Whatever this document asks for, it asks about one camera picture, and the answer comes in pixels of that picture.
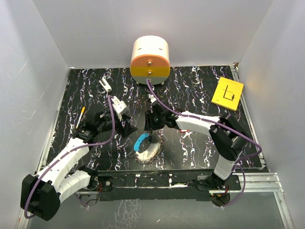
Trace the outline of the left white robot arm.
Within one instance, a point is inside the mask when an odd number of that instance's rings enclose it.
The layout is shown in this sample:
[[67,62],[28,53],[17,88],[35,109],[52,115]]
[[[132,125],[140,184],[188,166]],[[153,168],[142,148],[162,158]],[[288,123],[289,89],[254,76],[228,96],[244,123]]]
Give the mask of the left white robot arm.
[[23,179],[20,207],[24,217],[37,216],[48,221],[57,213],[61,203],[79,189],[96,189],[99,182],[94,170],[82,169],[72,175],[69,172],[94,147],[110,142],[101,140],[103,132],[110,131],[111,137],[120,134],[126,138],[137,131],[130,120],[128,115],[116,114],[113,110],[87,114],[65,148],[43,170]]

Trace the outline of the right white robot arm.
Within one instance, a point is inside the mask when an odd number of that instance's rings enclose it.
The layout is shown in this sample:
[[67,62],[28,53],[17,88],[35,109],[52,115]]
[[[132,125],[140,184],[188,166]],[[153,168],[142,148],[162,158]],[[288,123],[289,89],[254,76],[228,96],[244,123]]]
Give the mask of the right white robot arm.
[[206,186],[224,189],[229,185],[229,177],[241,152],[250,137],[230,114],[204,116],[188,111],[170,111],[155,102],[145,112],[146,131],[163,129],[165,126],[177,130],[198,132],[210,137],[219,153],[219,158],[211,176],[204,180]]

